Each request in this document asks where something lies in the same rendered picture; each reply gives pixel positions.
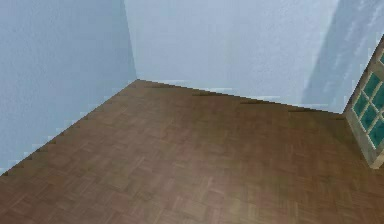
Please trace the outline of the beige glass-paned door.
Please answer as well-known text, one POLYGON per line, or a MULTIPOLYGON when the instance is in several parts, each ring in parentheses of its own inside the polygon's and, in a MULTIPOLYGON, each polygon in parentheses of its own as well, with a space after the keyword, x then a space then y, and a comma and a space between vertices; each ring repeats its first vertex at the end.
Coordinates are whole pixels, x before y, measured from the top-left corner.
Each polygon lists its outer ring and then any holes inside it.
POLYGON ((384 164, 384 35, 351 96, 344 115, 372 169, 384 164))

